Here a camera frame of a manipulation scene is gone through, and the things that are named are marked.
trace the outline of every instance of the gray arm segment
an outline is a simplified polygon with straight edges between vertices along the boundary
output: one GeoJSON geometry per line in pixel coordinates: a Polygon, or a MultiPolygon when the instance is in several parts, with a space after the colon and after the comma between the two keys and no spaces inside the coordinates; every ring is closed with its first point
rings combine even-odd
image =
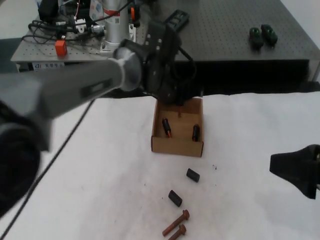
{"type": "Polygon", "coordinates": [[[42,100],[46,114],[55,118],[97,98],[124,83],[123,67],[115,59],[77,64],[59,71],[35,72],[42,82],[42,100]]]}
{"type": "Polygon", "coordinates": [[[44,72],[0,74],[0,114],[31,125],[40,149],[48,150],[52,119],[113,89],[134,90],[141,82],[142,64],[126,48],[118,49],[116,59],[44,72]]]}

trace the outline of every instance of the red label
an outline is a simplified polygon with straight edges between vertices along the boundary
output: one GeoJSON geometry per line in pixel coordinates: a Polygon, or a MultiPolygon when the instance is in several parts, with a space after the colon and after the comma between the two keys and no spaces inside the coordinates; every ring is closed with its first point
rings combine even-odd
{"type": "MultiPolygon", "coordinates": [[[[115,14],[116,12],[118,11],[115,11],[115,10],[107,10],[107,9],[103,9],[104,13],[107,14],[107,15],[112,15],[112,14],[115,14]]],[[[117,13],[116,15],[114,15],[115,17],[120,17],[120,12],[117,13]]]]}

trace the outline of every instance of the metal post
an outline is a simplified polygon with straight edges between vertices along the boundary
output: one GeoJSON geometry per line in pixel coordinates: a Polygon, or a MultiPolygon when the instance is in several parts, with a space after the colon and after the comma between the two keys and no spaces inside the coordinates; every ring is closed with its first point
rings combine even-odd
{"type": "MultiPolygon", "coordinates": [[[[105,17],[113,14],[124,6],[128,0],[102,0],[103,14],[105,17]]],[[[125,8],[120,13],[104,21],[106,36],[105,45],[113,51],[123,39],[130,39],[129,16],[125,8]]]]}

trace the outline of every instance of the metal table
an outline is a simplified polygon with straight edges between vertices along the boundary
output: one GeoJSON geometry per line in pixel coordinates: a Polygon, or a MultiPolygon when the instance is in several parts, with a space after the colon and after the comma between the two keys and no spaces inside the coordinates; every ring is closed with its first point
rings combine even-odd
{"type": "MultiPolygon", "coordinates": [[[[144,42],[151,16],[163,21],[176,9],[190,14],[188,25],[179,35],[182,47],[197,62],[271,61],[288,64],[295,61],[285,71],[304,68],[308,76],[301,73],[300,78],[306,77],[308,80],[316,79],[319,74],[320,50],[280,0],[159,0],[151,7],[143,6],[136,41],[140,44],[144,42]],[[251,49],[248,33],[251,27],[259,28],[261,24],[273,27],[278,42],[275,47],[265,44],[260,51],[255,51],[251,49]]],[[[30,42],[22,41],[11,60],[19,64],[81,63],[107,57],[99,55],[100,41],[97,39],[88,41],[86,46],[69,42],[68,54],[63,58],[56,56],[53,44],[35,44],[31,38],[30,42]]],[[[182,55],[177,55],[176,60],[186,61],[182,55]]]]}

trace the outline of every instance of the robotic arm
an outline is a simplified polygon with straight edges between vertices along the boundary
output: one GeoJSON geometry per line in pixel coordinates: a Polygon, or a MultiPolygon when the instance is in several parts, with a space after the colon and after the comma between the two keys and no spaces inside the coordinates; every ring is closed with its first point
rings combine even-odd
{"type": "Polygon", "coordinates": [[[118,88],[142,88],[163,103],[181,102],[170,71],[180,45],[173,29],[151,21],[143,45],[124,40],[113,58],[0,75],[0,217],[34,182],[54,118],[118,88]]]}

